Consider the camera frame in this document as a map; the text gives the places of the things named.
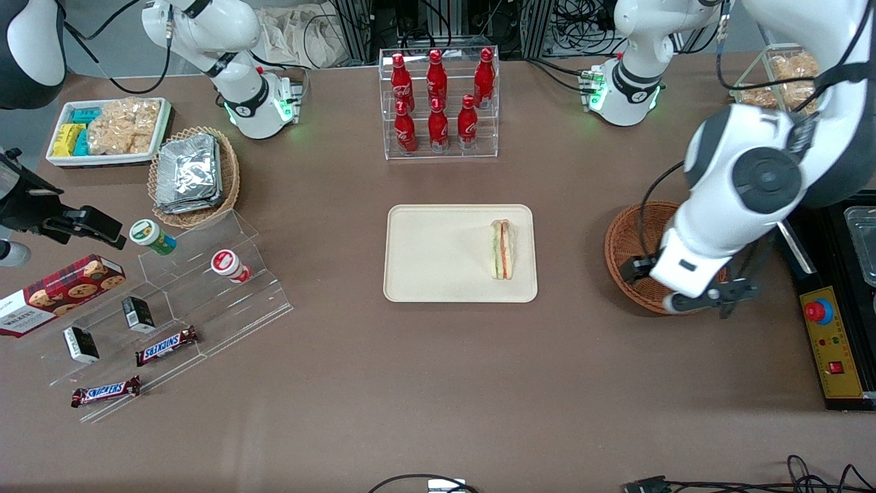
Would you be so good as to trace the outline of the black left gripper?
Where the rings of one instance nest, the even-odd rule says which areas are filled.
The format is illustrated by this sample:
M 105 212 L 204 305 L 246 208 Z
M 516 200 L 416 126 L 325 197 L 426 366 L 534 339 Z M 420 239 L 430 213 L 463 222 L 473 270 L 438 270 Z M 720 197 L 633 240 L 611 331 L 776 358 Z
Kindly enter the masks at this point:
M 619 274 L 624 283 L 637 283 L 640 278 L 650 277 L 659 255 L 642 255 L 636 259 L 627 259 L 620 267 Z

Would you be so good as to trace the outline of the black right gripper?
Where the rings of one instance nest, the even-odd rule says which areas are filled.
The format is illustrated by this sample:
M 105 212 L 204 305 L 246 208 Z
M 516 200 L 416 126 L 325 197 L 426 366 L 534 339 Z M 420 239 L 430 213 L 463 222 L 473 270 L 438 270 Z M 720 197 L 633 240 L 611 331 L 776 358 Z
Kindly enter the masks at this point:
M 43 236 L 60 244 L 68 244 L 73 235 L 94 238 L 113 249 L 125 247 L 121 222 L 88 205 L 66 210 L 60 200 L 64 191 L 22 166 L 20 155 L 19 149 L 2 149 L 3 227 L 15 231 L 42 228 Z

